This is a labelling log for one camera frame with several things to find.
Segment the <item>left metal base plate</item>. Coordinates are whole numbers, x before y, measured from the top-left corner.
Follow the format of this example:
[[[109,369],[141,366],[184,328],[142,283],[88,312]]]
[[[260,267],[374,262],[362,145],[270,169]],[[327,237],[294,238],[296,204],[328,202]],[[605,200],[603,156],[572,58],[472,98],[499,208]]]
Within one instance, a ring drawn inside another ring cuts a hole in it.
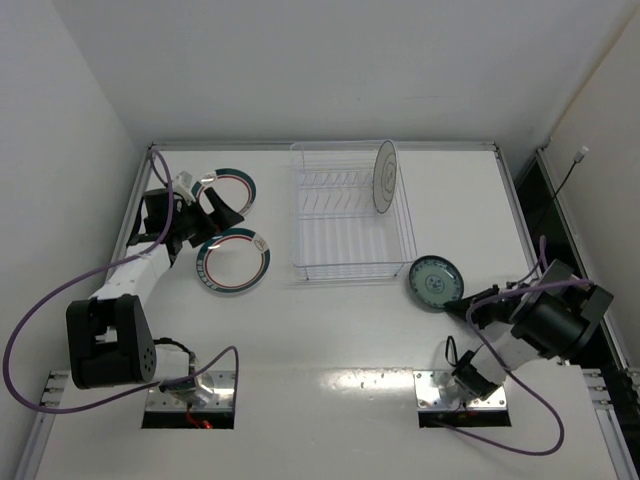
[[[196,413],[234,410],[236,373],[209,370],[183,385],[153,387],[148,390],[145,410],[175,413],[191,406]]]

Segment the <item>white plate green red rim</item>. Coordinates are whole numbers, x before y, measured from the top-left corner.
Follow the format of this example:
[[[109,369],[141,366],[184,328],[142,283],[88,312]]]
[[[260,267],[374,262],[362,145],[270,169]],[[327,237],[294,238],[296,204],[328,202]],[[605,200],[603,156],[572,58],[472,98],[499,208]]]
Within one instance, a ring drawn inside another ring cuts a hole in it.
[[[271,250],[258,233],[231,228],[206,241],[196,255],[201,283],[220,295],[239,295],[256,287],[271,264]]]

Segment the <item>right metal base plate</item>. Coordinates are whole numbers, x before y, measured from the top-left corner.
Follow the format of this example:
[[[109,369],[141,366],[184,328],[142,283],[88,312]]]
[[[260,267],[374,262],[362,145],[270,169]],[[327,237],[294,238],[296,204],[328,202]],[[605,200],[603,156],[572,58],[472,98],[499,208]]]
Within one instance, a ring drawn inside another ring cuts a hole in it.
[[[485,413],[508,410],[503,387],[499,387],[488,397],[477,397],[461,387],[449,370],[414,370],[413,379],[419,413]]]

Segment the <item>small blue floral plate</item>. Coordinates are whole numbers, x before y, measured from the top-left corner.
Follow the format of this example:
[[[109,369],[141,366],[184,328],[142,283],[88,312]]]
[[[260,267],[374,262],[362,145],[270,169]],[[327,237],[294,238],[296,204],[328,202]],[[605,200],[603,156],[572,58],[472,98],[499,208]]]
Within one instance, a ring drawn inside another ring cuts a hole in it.
[[[460,271],[449,260],[437,255],[418,258],[410,267],[408,282],[414,296],[436,310],[442,310],[449,302],[461,300],[464,294]]]

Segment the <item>large white teal-rimmed plate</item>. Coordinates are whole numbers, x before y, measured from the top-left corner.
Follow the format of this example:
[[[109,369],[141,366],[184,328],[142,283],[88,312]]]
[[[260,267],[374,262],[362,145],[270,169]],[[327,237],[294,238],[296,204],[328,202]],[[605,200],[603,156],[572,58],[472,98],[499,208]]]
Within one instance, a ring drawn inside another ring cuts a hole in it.
[[[395,143],[385,140],[376,155],[373,170],[373,202],[376,211],[384,214],[395,195],[398,160]]]

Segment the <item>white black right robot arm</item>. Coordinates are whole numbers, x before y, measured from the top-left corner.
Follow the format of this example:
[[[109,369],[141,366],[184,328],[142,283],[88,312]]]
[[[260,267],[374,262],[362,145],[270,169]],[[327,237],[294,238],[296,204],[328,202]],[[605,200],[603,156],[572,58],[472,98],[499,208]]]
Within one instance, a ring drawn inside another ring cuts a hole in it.
[[[472,326],[478,335],[493,324],[507,329],[495,340],[480,336],[480,346],[456,362],[448,387],[464,402],[485,400],[509,373],[538,359],[568,360],[598,328],[614,295],[554,260],[539,281],[502,290],[494,285],[452,300],[444,310]]]

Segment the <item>metal base plate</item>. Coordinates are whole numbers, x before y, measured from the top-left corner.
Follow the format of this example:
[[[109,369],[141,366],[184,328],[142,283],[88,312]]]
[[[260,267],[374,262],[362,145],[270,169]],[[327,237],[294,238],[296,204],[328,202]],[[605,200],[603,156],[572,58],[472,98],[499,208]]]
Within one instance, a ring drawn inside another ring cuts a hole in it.
[[[209,370],[183,385],[153,387],[148,390],[145,410],[175,413],[191,406],[196,413],[234,410],[236,373]]]
[[[414,370],[413,379],[419,413],[485,413],[508,410],[503,387],[499,387],[488,397],[477,397],[461,387],[449,370]]]

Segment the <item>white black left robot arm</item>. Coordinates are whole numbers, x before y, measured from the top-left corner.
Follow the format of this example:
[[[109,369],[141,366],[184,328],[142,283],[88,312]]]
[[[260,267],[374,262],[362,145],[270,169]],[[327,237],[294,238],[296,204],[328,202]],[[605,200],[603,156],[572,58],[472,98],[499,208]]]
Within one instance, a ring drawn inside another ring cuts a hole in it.
[[[143,384],[156,376],[156,346],[144,313],[156,283],[186,243],[200,246],[244,221],[213,188],[204,194],[211,212],[182,187],[145,192],[124,262],[89,299],[68,306],[67,337],[76,387]]]

